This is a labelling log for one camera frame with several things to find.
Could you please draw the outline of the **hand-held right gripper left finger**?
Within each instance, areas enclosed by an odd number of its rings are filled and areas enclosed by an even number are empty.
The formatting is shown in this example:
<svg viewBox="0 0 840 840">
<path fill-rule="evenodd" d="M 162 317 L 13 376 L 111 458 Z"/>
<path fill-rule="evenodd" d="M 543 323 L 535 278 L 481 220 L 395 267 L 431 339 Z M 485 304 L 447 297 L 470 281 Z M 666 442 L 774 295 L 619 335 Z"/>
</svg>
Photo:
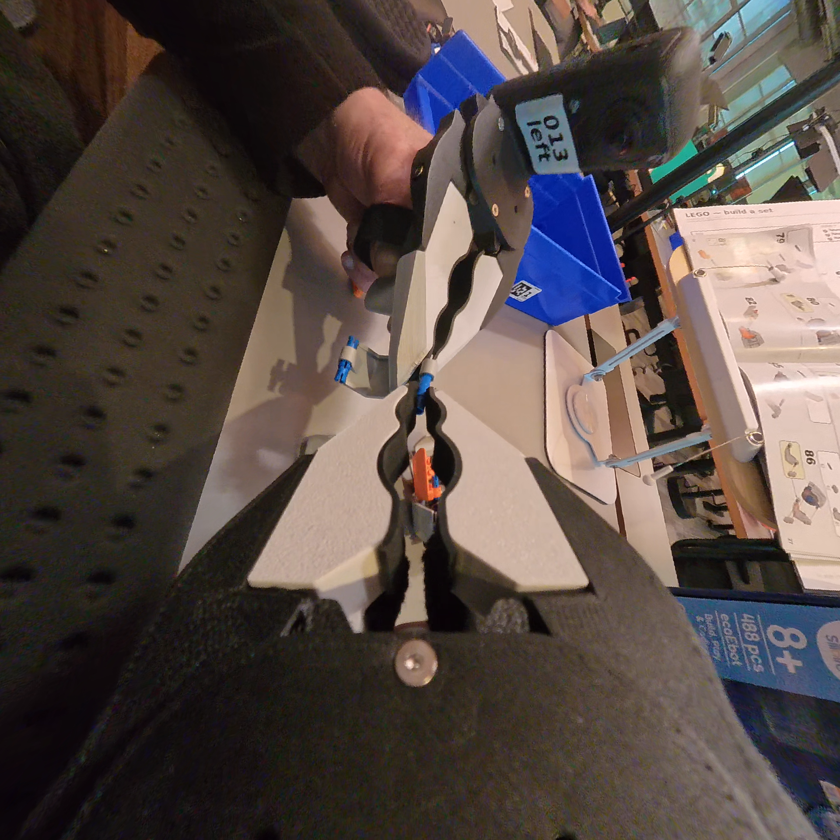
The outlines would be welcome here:
<svg viewBox="0 0 840 840">
<path fill-rule="evenodd" d="M 406 386 L 373 400 L 370 410 L 323 443 L 248 574 L 256 589 L 314 592 L 340 605 L 354 632 L 386 587 L 383 552 L 395 512 L 394 481 L 380 457 L 401 429 Z"/>
</svg>

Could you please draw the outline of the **grey panel with blue pins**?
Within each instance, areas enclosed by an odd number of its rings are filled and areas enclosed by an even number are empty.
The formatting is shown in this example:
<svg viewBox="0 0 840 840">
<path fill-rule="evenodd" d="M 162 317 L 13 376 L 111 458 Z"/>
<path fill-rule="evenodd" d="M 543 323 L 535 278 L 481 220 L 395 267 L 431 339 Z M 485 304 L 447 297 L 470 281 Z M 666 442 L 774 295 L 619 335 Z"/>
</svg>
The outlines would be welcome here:
<svg viewBox="0 0 840 840">
<path fill-rule="evenodd" d="M 351 335 L 342 348 L 333 380 L 366 398 L 382 399 L 396 388 L 390 383 L 388 366 L 387 356 Z"/>
</svg>

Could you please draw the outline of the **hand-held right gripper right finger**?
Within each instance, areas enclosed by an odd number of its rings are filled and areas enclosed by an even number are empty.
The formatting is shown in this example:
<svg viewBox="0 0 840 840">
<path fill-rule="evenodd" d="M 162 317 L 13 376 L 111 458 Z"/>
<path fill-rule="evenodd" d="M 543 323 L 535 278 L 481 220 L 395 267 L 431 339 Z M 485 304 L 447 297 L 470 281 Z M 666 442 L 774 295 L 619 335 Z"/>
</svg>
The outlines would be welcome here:
<svg viewBox="0 0 840 840">
<path fill-rule="evenodd" d="M 526 457 L 438 388 L 425 417 L 453 596 L 485 616 L 501 599 L 585 591 L 589 578 Z"/>
</svg>

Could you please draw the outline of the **white booklet stand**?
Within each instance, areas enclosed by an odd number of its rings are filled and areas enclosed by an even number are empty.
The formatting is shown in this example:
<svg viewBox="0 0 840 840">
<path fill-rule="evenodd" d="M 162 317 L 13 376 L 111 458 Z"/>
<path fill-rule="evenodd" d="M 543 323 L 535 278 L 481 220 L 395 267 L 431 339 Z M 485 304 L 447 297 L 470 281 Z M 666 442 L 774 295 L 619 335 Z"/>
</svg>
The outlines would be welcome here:
<svg viewBox="0 0 840 840">
<path fill-rule="evenodd" d="M 762 525 L 776 528 L 772 497 L 758 454 L 764 437 L 739 364 L 715 303 L 708 269 L 690 269 L 685 245 L 668 263 L 675 316 L 606 361 L 593 365 L 555 329 L 544 335 L 545 451 L 549 464 L 574 487 L 606 505 L 616 499 L 614 472 L 659 452 L 710 440 L 720 453 L 718 474 L 737 504 Z M 613 452 L 606 377 L 636 352 L 678 331 L 699 393 L 705 420 L 698 433 L 628 456 Z"/>
</svg>

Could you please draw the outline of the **grey and orange brick assembly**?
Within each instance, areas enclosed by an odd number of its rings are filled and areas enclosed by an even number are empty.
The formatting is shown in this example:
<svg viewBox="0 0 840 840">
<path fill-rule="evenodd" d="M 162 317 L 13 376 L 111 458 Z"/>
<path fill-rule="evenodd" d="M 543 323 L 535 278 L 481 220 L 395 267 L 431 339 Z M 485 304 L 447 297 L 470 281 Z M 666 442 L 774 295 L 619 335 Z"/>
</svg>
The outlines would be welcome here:
<svg viewBox="0 0 840 840">
<path fill-rule="evenodd" d="M 402 474 L 406 535 L 412 544 L 426 544 L 438 522 L 438 503 L 445 487 L 433 468 L 434 447 L 432 435 L 420 437 Z"/>
</svg>

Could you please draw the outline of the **instruction booklet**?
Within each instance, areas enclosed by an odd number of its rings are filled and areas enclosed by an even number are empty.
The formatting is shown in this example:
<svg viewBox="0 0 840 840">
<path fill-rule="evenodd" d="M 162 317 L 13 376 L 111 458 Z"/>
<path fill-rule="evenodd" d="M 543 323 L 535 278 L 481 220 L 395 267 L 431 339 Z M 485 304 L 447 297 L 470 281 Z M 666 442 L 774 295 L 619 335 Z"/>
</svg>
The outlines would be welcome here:
<svg viewBox="0 0 840 840">
<path fill-rule="evenodd" d="M 675 304 L 738 503 L 838 592 L 838 201 L 675 211 Z"/>
</svg>

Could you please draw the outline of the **blue robot kit box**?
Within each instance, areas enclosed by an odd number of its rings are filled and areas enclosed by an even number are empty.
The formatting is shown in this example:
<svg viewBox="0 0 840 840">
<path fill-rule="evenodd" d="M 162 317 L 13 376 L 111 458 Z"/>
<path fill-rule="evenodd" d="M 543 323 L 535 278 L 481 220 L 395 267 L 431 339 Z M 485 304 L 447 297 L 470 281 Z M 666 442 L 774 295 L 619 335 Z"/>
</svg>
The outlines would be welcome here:
<svg viewBox="0 0 840 840">
<path fill-rule="evenodd" d="M 838 598 L 671 592 L 753 744 L 818 836 L 838 838 Z"/>
</svg>

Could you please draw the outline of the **person's left forearm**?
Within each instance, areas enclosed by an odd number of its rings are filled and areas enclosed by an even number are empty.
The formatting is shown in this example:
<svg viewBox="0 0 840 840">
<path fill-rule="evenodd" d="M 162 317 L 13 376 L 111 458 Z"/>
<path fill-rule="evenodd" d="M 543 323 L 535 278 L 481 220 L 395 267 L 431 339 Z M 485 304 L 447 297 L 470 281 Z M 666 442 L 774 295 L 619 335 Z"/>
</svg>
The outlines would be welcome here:
<svg viewBox="0 0 840 840">
<path fill-rule="evenodd" d="M 363 88 L 404 92 L 405 73 L 370 2 L 111 2 L 178 60 L 243 145 L 266 184 L 314 197 L 324 183 L 299 143 Z"/>
</svg>

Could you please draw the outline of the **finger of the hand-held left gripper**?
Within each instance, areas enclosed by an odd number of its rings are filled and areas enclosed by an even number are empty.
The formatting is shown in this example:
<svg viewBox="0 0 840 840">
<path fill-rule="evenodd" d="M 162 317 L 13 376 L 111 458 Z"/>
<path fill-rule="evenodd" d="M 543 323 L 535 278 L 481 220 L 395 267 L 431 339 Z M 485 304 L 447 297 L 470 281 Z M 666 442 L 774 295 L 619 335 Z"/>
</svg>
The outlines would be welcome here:
<svg viewBox="0 0 840 840">
<path fill-rule="evenodd" d="M 428 371 L 440 371 L 495 317 L 510 294 L 521 259 L 520 249 L 480 255 L 472 248 L 458 261 L 434 322 Z"/>
<path fill-rule="evenodd" d="M 433 348 L 433 326 L 447 298 L 452 269 L 473 248 L 467 201 L 449 183 L 424 248 L 397 265 L 388 371 L 405 384 Z"/>
</svg>

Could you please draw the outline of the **blue plastic bin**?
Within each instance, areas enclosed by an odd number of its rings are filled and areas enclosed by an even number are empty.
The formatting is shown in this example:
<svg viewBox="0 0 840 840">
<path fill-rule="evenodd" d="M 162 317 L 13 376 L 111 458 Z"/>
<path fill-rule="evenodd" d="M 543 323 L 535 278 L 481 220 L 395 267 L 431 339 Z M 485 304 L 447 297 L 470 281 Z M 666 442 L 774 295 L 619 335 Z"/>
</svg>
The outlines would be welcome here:
<svg viewBox="0 0 840 840">
<path fill-rule="evenodd" d="M 443 118 L 505 80 L 458 30 L 418 71 L 403 95 L 408 115 L 436 133 Z M 630 301 L 594 178 L 535 175 L 531 233 L 507 299 L 512 308 L 557 326 Z"/>
</svg>

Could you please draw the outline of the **person's left hand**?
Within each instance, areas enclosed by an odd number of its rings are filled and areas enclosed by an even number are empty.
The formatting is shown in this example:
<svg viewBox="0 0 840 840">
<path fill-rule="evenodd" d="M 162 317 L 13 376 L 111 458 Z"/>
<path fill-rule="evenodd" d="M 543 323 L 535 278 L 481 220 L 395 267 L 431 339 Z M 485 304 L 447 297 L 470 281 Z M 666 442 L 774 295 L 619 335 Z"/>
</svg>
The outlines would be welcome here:
<svg viewBox="0 0 840 840">
<path fill-rule="evenodd" d="M 341 262 L 360 292 L 376 279 L 353 248 L 363 215 L 375 205 L 412 207 L 413 162 L 431 139 L 382 91 L 364 88 L 348 96 L 296 148 L 299 162 L 347 224 Z"/>
</svg>

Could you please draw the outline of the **black pole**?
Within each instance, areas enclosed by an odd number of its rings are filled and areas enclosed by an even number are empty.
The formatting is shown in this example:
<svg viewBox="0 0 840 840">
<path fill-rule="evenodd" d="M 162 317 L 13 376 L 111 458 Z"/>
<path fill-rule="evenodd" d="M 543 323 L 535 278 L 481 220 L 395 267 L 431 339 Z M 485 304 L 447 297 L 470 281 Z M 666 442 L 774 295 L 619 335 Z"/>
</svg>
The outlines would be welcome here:
<svg viewBox="0 0 840 840">
<path fill-rule="evenodd" d="M 839 56 L 835 56 L 823 68 L 742 121 L 721 140 L 699 152 L 686 163 L 654 182 L 633 200 L 622 205 L 607 218 L 610 231 L 614 233 L 632 223 L 734 152 L 740 151 L 803 107 L 813 103 L 814 100 L 833 89 L 838 82 Z"/>
</svg>

